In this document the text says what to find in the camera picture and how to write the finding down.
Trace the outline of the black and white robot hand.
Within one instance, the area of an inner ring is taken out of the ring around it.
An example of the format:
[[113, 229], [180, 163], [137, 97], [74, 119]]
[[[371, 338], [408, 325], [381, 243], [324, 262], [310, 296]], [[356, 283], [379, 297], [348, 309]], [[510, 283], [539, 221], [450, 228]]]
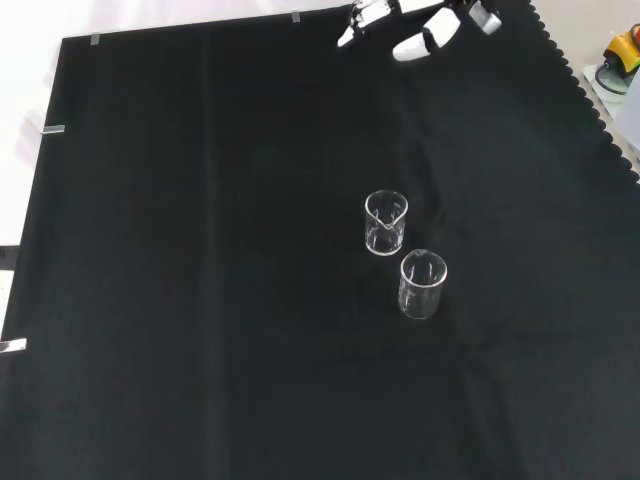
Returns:
[[353, 1], [347, 27], [338, 38], [337, 47], [350, 46], [392, 18], [425, 13], [429, 18], [420, 31], [393, 48], [392, 55], [397, 62], [420, 60], [441, 50], [457, 34], [462, 14], [487, 36], [502, 25], [492, 1]]

